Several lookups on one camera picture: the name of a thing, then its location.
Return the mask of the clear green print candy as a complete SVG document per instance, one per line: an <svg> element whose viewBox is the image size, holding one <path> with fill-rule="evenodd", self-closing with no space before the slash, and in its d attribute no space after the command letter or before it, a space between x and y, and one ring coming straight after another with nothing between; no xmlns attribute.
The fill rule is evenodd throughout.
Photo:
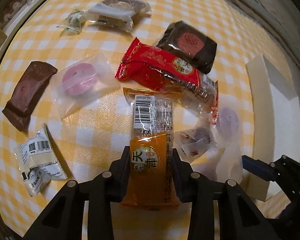
<svg viewBox="0 0 300 240"><path fill-rule="evenodd" d="M69 34L80 34L86 21L86 11L75 8L57 28L63 28L63 31Z"/></svg>

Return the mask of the dark mooncake packet red seal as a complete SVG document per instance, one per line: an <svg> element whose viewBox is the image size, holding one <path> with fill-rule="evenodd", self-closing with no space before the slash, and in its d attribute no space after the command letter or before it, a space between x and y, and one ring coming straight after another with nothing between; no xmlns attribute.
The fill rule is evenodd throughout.
<svg viewBox="0 0 300 240"><path fill-rule="evenodd" d="M157 47L185 60L204 74L212 69L217 43L184 21L171 23Z"/></svg>

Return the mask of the red snack packet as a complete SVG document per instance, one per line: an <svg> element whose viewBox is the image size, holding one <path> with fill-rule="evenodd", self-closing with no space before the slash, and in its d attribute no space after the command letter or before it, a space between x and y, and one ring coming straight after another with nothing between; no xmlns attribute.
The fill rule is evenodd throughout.
<svg viewBox="0 0 300 240"><path fill-rule="evenodd" d="M115 78L133 80L157 92L180 93L181 105L198 115L218 119L218 82L211 80L185 60L134 38L124 53Z"/></svg>

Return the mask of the white barcode snack packet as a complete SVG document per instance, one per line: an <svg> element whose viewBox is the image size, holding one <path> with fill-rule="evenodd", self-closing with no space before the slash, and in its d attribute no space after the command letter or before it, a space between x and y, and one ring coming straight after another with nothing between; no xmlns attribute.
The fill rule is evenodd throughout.
<svg viewBox="0 0 300 240"><path fill-rule="evenodd" d="M14 149L19 172L28 194L36 196L52 180L68 178L51 143L47 125Z"/></svg>

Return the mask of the yellow white checked cloth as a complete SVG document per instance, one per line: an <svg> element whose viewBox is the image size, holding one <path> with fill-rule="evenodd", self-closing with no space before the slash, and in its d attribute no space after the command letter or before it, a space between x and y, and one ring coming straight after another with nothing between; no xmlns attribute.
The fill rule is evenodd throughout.
<svg viewBox="0 0 300 240"><path fill-rule="evenodd" d="M258 55L268 59L288 80L287 60L268 33L224 0L143 0L152 13L141 18L131 33L87 24L78 35L63 35L57 24L72 9L90 9L102 0L49 0L17 33L0 64L0 213L7 226L24 235L64 181L50 182L31 197L21 178L14 148L46 124L58 157L70 178L89 181L121 157L130 143L133 106L124 88L162 88L160 72L150 76L150 64L161 67L167 56L152 48L167 27L183 21L217 43L209 78L218 85L220 99L229 100L242 122L241 150L251 155L254 143L253 97L247 63ZM101 53L119 89L61 118L47 88L31 115L28 134L19 132L3 109L32 61L58 70Z"/></svg>

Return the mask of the white cardboard box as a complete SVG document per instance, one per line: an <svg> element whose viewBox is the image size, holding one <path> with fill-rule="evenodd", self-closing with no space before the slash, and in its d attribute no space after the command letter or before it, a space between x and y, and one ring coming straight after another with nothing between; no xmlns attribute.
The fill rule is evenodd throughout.
<svg viewBox="0 0 300 240"><path fill-rule="evenodd" d="M256 160L271 163L286 155L300 160L300 103L294 86L264 56L246 64L254 109Z"/></svg>

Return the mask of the orange snack packet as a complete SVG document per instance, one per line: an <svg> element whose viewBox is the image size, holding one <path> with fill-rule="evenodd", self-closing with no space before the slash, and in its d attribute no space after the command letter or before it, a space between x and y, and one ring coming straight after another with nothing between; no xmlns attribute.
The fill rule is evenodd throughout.
<svg viewBox="0 0 300 240"><path fill-rule="evenodd" d="M179 201L172 181L173 110L178 92L123 88L132 108L130 175L122 207L175 210Z"/></svg>

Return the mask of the grey brown cake packet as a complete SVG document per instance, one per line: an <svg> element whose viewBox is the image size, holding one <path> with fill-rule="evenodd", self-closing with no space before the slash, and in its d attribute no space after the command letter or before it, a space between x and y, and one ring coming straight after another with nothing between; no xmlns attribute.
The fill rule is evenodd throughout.
<svg viewBox="0 0 300 240"><path fill-rule="evenodd" d="M152 12L143 0L103 0L87 11L87 21L130 33L134 20Z"/></svg>

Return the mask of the brown chocolate bar packet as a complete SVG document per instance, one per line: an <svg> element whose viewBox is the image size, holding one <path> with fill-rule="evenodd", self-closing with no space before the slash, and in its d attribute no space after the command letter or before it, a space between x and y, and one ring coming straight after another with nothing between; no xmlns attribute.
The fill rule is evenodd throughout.
<svg viewBox="0 0 300 240"><path fill-rule="evenodd" d="M31 114L57 71L49 63L32 61L23 73L2 110L3 115L18 131L28 132Z"/></svg>

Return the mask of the pink round cookie packet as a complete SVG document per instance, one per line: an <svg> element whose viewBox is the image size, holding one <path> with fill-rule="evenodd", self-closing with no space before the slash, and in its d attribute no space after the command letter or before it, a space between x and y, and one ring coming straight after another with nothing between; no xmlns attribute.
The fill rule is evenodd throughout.
<svg viewBox="0 0 300 240"><path fill-rule="evenodd" d="M97 53L59 70L50 80L61 119L120 88L108 59Z"/></svg>

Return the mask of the clear date print candy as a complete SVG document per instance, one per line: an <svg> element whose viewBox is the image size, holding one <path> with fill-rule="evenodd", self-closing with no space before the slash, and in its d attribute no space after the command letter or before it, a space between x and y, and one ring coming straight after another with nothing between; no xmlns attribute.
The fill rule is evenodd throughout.
<svg viewBox="0 0 300 240"><path fill-rule="evenodd" d="M216 148L211 129L198 126L174 133L174 145L183 161L193 162L207 151Z"/></svg>

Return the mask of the purple round cookie packet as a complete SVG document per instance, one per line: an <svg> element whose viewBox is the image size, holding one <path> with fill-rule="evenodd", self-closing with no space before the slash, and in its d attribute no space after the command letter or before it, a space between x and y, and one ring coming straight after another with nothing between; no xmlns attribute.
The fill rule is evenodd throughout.
<svg viewBox="0 0 300 240"><path fill-rule="evenodd" d="M213 128L217 148L212 159L214 178L218 182L223 183L228 179L235 180L237 183L242 181L240 124L233 108L219 109L218 119Z"/></svg>

